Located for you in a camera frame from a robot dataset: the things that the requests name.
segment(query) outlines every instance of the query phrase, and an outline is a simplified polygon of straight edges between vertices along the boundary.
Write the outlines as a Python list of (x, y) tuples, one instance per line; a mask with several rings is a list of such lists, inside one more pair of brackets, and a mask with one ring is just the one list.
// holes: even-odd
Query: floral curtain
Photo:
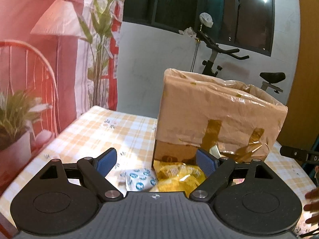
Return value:
[(124, 0), (0, 0), (0, 194), (72, 121), (116, 110)]

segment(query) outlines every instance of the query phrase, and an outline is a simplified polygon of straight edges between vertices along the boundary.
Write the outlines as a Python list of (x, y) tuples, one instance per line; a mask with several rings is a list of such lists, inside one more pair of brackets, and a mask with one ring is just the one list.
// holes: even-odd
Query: tall plant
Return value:
[(114, 15), (111, 12), (111, 8), (114, 1), (116, 0), (106, 0), (104, 5), (100, 5), (98, 0), (93, 0), (95, 10), (91, 10), (91, 19), (96, 38), (93, 38), (94, 35), (91, 34), (84, 19), (78, 17), (93, 57), (93, 66), (89, 67), (87, 71), (87, 78), (93, 81), (94, 84), (93, 90), (88, 91), (90, 107), (94, 105), (103, 107), (105, 104), (103, 98), (107, 91), (102, 80), (102, 73), (104, 69), (107, 69), (109, 57), (112, 57), (107, 48), (107, 40), (113, 37), (112, 23)]
[(0, 91), (0, 151), (6, 149), (41, 120), (40, 112), (52, 108), (42, 104), (41, 98), (28, 91), (17, 91), (13, 95)]

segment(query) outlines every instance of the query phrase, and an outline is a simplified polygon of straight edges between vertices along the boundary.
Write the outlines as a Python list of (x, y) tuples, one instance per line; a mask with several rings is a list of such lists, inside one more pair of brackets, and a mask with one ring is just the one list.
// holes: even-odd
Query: exercise bike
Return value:
[[(204, 75), (216, 77), (217, 74), (219, 73), (219, 71), (221, 71), (223, 69), (221, 66), (217, 66), (217, 71), (215, 71), (215, 72), (212, 71), (212, 67), (213, 67), (214, 61), (215, 61), (218, 53), (229, 55), (229, 56), (236, 58), (238, 60), (249, 59), (249, 55), (243, 56), (243, 57), (239, 57), (237, 55), (234, 55), (234, 53), (238, 53), (240, 51), (238, 48), (229, 49), (229, 50), (221, 49), (218, 46), (218, 44), (216, 44), (216, 42), (211, 37), (207, 36), (201, 30), (199, 30), (197, 32), (197, 37), (201, 41), (205, 42), (206, 47), (208, 47), (212, 50), (211, 57), (207, 61), (204, 60), (202, 62), (202, 64), (205, 66), (205, 68), (202, 72), (202, 74), (204, 74)], [(279, 87), (277, 87), (273, 84), (279, 83), (279, 82), (285, 80), (286, 79), (285, 73), (283, 73), (283, 72), (262, 72), (262, 73), (260, 73), (259, 76), (261, 78), (263, 78), (265, 81), (267, 81), (267, 82), (263, 81), (262, 86), (261, 86), (262, 90), (266, 91), (266, 89), (269, 87), (269, 88), (274, 89), (275, 93), (283, 92), (282, 89), (280, 89)]]

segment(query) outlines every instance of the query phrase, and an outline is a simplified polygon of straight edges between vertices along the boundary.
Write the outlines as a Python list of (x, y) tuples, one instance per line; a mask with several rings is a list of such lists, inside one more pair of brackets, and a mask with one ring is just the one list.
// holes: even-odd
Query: white lampshade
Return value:
[(55, 0), (31, 30), (31, 34), (85, 38), (72, 2)]

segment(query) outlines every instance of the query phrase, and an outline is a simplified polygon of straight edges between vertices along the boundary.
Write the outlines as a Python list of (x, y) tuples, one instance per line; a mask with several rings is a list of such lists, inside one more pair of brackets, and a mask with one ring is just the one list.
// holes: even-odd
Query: white wall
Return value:
[[(218, 74), (224, 80), (240, 80), (258, 87), (261, 72), (284, 72), (286, 79), (277, 84), (283, 93), (267, 92), (286, 104), (298, 59), (300, 36), (299, 0), (275, 1), (275, 31), (271, 57), (240, 49), (238, 55), (249, 55), (247, 60), (236, 60), (219, 54), (217, 65), (223, 67)], [(169, 31), (139, 24), (122, 23), (120, 51), (117, 67), (118, 108), (120, 112), (156, 118), (162, 95), (163, 73), (167, 68), (189, 71), (195, 50), (195, 41)], [(223, 49), (233, 47), (220, 45)], [(194, 72), (202, 72), (203, 60), (211, 50), (201, 42)]]

